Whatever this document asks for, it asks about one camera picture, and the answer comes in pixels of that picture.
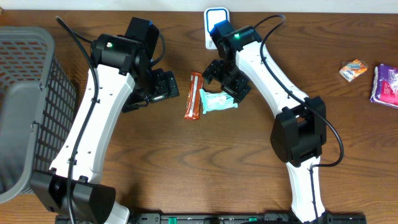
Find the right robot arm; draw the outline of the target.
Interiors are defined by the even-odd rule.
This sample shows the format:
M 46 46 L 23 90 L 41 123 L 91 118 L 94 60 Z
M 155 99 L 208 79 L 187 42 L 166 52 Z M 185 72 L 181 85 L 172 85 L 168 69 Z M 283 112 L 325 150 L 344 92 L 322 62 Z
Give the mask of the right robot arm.
M 318 221 L 325 212 L 316 167 L 326 143 L 326 125 L 320 118 L 326 114 L 325 103 L 320 97 L 309 98 L 286 77 L 252 26 L 236 30 L 224 20 L 213 26 L 210 38 L 220 59 L 209 64 L 204 79 L 218 81 L 236 103 L 250 92 L 249 82 L 259 90 L 274 116 L 270 142 L 288 169 L 291 210 L 301 223 Z

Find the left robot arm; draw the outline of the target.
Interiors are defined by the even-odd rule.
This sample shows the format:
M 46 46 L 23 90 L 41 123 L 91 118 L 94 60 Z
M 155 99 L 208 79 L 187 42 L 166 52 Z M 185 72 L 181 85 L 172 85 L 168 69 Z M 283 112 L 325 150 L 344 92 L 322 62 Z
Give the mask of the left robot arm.
M 30 186 L 57 223 L 131 222 L 131 211 L 103 185 L 109 141 L 121 113 L 179 95 L 174 73 L 153 57 L 163 36 L 152 21 L 133 17 L 123 35 L 101 34 L 83 55 L 89 65 L 85 94 L 63 146 Z

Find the red purple pad package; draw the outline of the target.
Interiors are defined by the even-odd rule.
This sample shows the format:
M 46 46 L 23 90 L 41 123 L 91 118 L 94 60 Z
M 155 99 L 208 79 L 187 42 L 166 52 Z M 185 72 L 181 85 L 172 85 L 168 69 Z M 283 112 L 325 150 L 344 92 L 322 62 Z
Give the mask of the red purple pad package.
M 397 67 L 383 63 L 375 67 L 370 102 L 397 109 Z

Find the orange snack bar wrapper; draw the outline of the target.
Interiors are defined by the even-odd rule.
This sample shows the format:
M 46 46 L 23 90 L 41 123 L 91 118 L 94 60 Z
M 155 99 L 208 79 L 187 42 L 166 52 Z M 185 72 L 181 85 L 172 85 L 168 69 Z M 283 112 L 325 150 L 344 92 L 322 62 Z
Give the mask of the orange snack bar wrapper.
M 199 72 L 191 71 L 190 89 L 188 91 L 187 106 L 184 119 L 200 119 L 200 90 L 203 87 L 204 78 Z

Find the mint green wipes packet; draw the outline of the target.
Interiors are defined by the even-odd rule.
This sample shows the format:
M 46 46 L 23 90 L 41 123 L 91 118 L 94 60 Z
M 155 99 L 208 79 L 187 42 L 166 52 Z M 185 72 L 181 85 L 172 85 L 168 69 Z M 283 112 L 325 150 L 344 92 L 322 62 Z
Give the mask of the mint green wipes packet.
M 210 93 L 204 89 L 200 89 L 200 96 L 203 106 L 203 114 L 210 111 L 226 110 L 238 107 L 238 104 L 234 102 L 234 98 L 224 91 L 219 93 Z

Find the small orange tissue packet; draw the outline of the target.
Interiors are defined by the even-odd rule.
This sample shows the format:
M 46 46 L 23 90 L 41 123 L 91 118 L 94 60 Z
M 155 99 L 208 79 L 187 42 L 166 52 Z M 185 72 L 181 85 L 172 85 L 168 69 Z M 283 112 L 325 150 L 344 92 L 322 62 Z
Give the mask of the small orange tissue packet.
M 352 82 L 355 78 L 368 70 L 368 65 L 362 60 L 355 59 L 349 62 L 343 62 L 339 74 L 348 82 Z

